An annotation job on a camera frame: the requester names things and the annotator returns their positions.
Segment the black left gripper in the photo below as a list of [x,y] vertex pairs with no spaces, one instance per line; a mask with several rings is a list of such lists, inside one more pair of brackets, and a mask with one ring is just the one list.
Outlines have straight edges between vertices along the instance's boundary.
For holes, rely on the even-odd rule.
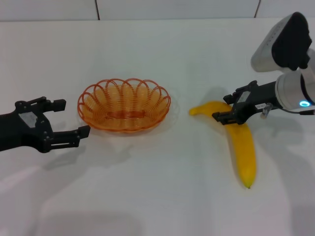
[[1,151],[19,147],[31,147],[41,153],[53,149],[77,148],[87,138],[90,126],[71,131],[53,132],[45,112],[64,111],[64,99],[48,100],[45,96],[31,101],[17,101],[15,110],[0,116]]

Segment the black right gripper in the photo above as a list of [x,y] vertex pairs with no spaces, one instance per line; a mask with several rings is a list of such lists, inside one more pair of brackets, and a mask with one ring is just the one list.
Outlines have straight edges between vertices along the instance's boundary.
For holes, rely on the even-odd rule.
[[233,104],[232,111],[215,112],[212,117],[222,125],[243,124],[251,116],[262,112],[262,104],[277,106],[276,82],[258,85],[256,80],[237,88],[232,94],[223,97],[226,104]]

